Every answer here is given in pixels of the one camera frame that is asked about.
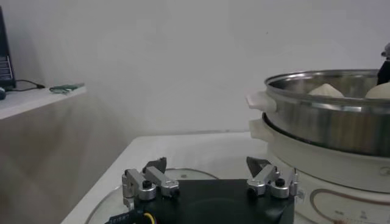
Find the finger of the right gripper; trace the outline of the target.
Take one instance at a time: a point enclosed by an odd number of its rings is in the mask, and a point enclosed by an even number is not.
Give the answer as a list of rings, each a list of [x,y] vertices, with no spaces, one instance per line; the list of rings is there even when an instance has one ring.
[[[377,74],[377,85],[381,85],[389,82],[389,70],[390,70],[389,52],[390,52],[390,43],[388,43],[385,46],[383,52],[381,53],[381,56],[384,57],[385,60]]]

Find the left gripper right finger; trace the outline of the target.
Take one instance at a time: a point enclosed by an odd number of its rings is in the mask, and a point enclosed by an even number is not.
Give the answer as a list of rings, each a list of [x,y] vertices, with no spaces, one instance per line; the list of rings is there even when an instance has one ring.
[[[266,159],[247,157],[246,163],[252,178],[247,180],[247,193],[258,198],[267,192],[279,199],[298,194],[298,174],[295,168],[277,167]]]

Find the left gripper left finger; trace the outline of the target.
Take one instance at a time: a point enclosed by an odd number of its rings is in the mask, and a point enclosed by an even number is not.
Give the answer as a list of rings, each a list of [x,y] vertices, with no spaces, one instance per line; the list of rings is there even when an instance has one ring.
[[[149,161],[139,172],[126,169],[122,174],[123,203],[128,210],[135,209],[136,201],[149,202],[157,198],[157,193],[165,198],[177,198],[180,185],[177,180],[166,174],[167,159],[165,157]]]

